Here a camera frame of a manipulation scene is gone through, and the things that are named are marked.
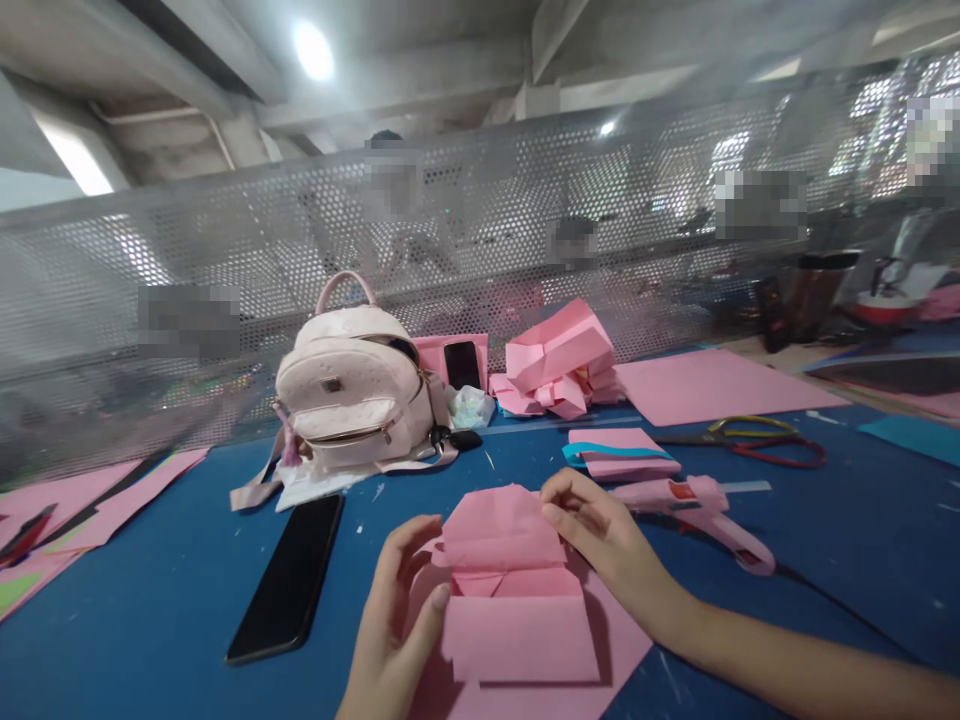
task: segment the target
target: pink glue gun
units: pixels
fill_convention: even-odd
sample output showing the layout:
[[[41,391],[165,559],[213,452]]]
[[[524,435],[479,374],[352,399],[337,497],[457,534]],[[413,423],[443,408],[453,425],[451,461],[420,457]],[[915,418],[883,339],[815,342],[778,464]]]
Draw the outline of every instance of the pink glue gun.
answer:
[[[610,494],[623,501],[631,512],[671,515],[684,524],[705,532],[730,549],[744,570],[754,575],[773,575],[777,564],[773,553],[725,513],[730,509],[727,494],[769,490],[770,483],[726,483],[707,475],[690,476],[686,482],[647,480],[621,485]]]

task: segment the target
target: person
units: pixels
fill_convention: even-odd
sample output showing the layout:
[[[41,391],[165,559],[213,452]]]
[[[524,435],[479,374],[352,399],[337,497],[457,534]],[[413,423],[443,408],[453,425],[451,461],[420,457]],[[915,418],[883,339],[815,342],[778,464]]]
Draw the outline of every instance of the person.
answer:
[[[544,517],[593,566],[657,643],[705,672],[799,718],[960,718],[960,682],[947,675],[801,635],[708,605],[663,567],[630,511],[564,469],[540,491]],[[436,587],[402,637],[420,552],[440,517],[420,516],[387,538],[363,611],[338,720],[403,720],[443,629],[449,585]]]

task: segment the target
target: ceiling light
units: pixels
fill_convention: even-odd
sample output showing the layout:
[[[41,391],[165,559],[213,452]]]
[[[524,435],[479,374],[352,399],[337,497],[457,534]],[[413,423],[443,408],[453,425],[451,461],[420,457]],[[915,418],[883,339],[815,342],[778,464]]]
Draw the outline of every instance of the ceiling light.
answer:
[[[304,72],[314,80],[333,77],[333,53],[327,38],[315,25],[302,22],[293,33],[293,45]]]

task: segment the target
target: scissors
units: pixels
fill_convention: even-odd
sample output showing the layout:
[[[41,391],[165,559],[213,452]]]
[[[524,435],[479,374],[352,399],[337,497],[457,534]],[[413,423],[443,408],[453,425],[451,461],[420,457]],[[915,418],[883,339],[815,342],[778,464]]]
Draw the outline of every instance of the scissors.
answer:
[[[727,427],[732,423],[752,423],[767,425],[776,430],[742,429],[736,430]],[[756,438],[751,442],[740,442],[731,438]],[[827,462],[827,451],[815,442],[805,439],[800,432],[785,422],[773,418],[758,417],[756,415],[740,415],[737,417],[717,420],[701,435],[664,435],[654,436],[653,441],[658,445],[718,445],[729,448],[737,455],[752,457],[756,460],[783,465],[784,467],[806,468],[814,470],[823,467]],[[764,448],[777,445],[801,445],[812,453],[810,460],[788,460],[758,452]]]

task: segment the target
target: smartphone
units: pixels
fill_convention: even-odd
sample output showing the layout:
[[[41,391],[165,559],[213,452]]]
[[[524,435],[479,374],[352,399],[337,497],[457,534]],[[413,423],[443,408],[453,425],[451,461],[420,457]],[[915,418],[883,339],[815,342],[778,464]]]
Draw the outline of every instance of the smartphone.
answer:
[[[230,643],[228,665],[296,650],[307,641],[343,500],[331,495],[294,508]]]
[[[444,345],[443,360],[447,365],[447,385],[454,390],[464,385],[481,389],[480,362],[475,343],[468,341]]]

